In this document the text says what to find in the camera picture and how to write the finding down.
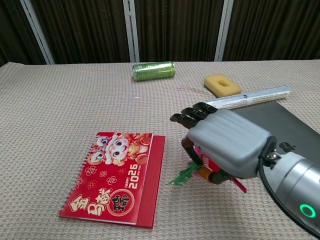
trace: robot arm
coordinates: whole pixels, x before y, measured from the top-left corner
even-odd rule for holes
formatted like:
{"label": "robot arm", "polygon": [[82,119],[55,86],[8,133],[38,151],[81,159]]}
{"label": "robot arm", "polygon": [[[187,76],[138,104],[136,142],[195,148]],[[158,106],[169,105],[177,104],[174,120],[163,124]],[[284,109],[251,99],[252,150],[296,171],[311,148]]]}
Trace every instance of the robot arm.
{"label": "robot arm", "polygon": [[277,154],[276,138],[270,132],[233,111],[199,102],[181,113],[170,120],[189,129],[182,140],[188,155],[202,164],[196,146],[221,168],[210,175],[210,182],[259,177],[280,209],[320,238],[319,165],[293,152]]}

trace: black cable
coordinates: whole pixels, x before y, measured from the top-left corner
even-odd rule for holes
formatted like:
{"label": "black cable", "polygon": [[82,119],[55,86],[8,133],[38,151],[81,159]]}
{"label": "black cable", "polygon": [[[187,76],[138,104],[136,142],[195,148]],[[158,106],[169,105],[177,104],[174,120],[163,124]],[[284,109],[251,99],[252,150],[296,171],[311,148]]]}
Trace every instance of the black cable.
{"label": "black cable", "polygon": [[306,225],[304,222],[299,220],[295,215],[293,215],[287,207],[280,201],[280,199],[277,197],[275,192],[272,190],[271,186],[268,183],[268,180],[266,178],[265,170],[264,170],[264,161],[265,159],[263,157],[259,157],[259,163],[258,163],[258,171],[260,175],[260,179],[266,189],[266,191],[269,193],[273,201],[278,205],[278,207],[299,227],[301,227],[303,230],[307,231],[309,234],[314,236],[317,239],[320,239],[320,233],[314,230],[313,228]]}

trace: sponge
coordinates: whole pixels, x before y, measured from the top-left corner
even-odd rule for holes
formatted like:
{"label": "sponge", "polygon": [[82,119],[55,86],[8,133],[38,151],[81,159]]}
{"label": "sponge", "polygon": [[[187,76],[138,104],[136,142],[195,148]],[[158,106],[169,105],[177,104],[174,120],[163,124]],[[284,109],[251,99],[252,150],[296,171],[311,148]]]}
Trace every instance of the sponge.
{"label": "sponge", "polygon": [[223,74],[210,75],[204,78],[204,86],[218,98],[240,94],[242,89]]}

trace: brown curtain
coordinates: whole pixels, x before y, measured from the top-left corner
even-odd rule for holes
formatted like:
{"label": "brown curtain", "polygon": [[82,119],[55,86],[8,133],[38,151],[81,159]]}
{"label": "brown curtain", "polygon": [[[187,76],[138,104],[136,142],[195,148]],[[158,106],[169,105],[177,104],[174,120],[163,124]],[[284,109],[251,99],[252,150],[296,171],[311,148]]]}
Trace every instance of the brown curtain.
{"label": "brown curtain", "polygon": [[135,0],[140,62],[213,61],[223,0]]}
{"label": "brown curtain", "polygon": [[320,59],[320,0],[235,0],[224,61]]}
{"label": "brown curtain", "polygon": [[122,0],[31,0],[56,64],[130,62]]}
{"label": "brown curtain", "polygon": [[19,0],[0,0],[0,66],[46,64]]}

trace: tablecloth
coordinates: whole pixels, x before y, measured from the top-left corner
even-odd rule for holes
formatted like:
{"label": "tablecloth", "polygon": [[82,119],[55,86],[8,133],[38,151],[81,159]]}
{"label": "tablecloth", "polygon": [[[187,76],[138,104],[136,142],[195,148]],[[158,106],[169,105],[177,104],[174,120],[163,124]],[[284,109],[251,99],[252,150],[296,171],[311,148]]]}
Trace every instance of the tablecloth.
{"label": "tablecloth", "polygon": [[[175,62],[173,78],[135,82],[133,63],[0,68],[1,239],[312,239],[276,206],[258,178],[168,183],[190,160],[187,129],[169,118],[214,96],[204,77],[225,74],[250,92],[292,87],[278,102],[320,133],[320,60]],[[166,137],[154,228],[58,217],[99,131]]]}

